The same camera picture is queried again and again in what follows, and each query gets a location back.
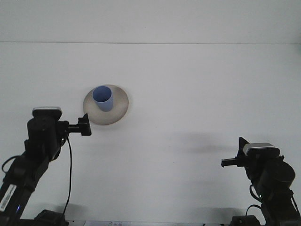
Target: cable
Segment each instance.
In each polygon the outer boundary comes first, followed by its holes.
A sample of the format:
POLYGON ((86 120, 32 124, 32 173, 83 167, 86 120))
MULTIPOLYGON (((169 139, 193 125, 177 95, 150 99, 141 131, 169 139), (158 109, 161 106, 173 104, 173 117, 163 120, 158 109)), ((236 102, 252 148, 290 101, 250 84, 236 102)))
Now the cable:
POLYGON ((261 210, 261 207, 260 207, 259 205, 253 204, 253 205, 251 205, 251 206, 249 206, 249 207, 247 208, 247 210, 246 210, 246 216, 248 215, 248 211, 249 211, 249 209, 250 209, 251 207, 257 207, 258 209, 261 210))
POLYGON ((62 213, 62 217, 64 216, 65 212, 66 212, 66 209, 67 209, 67 206, 68 206, 68 203, 69 203, 69 199, 70 199, 70 195, 71 195, 71 178, 72 178, 72 149, 71 149, 71 144, 70 144, 70 141, 69 141, 69 138, 67 137, 67 141, 68 141, 68 145, 69 145, 69 150, 70 150, 70 177, 69 177, 69 193, 68 193, 68 198, 67 198, 67 202, 66 202, 66 205, 65 205, 65 208, 63 210, 63 213, 62 213))
POLYGON ((7 159, 4 163, 3 163, 3 165, 2 165, 2 171, 3 171, 3 173, 7 173, 8 171, 5 171, 4 170, 4 167, 5 167, 5 165, 10 161, 10 160, 12 160, 12 159, 15 159, 15 158, 17 158, 17 157, 19 157, 20 155, 15 155, 15 156, 13 156, 13 157, 10 157, 9 159, 7 159))
POLYGON ((261 202, 260 198, 257 197, 257 196, 253 193, 252 187, 253 187, 253 185, 250 185, 250 188, 249 188, 251 196, 252 196, 254 199, 256 199, 258 202, 261 202))
POLYGON ((293 197, 293 196, 292 196, 292 200, 293 200, 293 203, 294 203, 294 205, 295 205, 295 208, 296 208, 296 210, 297 210, 297 212, 298 212, 298 214, 299 214, 299 216, 300 216, 300 212, 299 212, 299 209, 298 209, 297 203, 296 203, 296 201, 295 201, 295 199, 294 199, 294 197, 293 197))

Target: beige plate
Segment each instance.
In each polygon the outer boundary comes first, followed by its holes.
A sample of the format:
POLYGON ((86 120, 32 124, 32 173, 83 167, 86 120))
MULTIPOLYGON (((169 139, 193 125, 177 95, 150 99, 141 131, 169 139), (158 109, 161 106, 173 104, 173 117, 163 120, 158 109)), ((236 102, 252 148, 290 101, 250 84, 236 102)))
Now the beige plate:
POLYGON ((128 98, 123 89, 114 85, 105 85, 112 90, 113 108, 109 112, 104 112, 98 108, 92 98, 91 90, 85 97, 83 103, 84 113, 88 113, 89 120, 97 125, 110 125, 119 121, 127 112, 128 98))

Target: white surface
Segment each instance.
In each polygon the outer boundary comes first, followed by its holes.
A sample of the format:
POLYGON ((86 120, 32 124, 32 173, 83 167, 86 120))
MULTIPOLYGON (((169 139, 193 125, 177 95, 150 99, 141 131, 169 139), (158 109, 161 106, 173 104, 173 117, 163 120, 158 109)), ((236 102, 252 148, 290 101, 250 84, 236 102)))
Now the white surface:
MULTIPOLYGON (((301 45, 1 43, 0 53, 1 162, 24 151, 32 108, 58 105, 76 123, 93 87, 129 96, 122 120, 70 135, 67 219, 230 222, 255 203, 244 169, 220 166, 239 136, 280 148, 301 205, 301 45)), ((23 218, 63 209, 68 169, 65 145, 23 218)))
POLYGON ((300 0, 2 0, 0 41, 301 43, 300 0))

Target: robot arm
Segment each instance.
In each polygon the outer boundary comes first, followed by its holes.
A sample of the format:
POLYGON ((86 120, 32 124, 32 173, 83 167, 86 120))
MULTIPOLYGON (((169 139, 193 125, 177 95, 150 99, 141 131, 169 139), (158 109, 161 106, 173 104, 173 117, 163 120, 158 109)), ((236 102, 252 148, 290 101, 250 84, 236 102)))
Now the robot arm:
POLYGON ((266 226, 301 226, 300 213, 290 190, 295 172, 279 154, 280 150, 269 143, 250 144, 240 137, 237 156, 222 160, 222 167, 245 168, 261 202, 266 226))
POLYGON ((1 226, 13 226, 20 219, 39 179, 58 157, 69 133, 91 135, 87 114, 76 125, 59 121, 60 108, 36 108, 32 115, 34 118, 27 123, 29 138, 25 140, 25 152, 13 161, 0 189, 1 226))

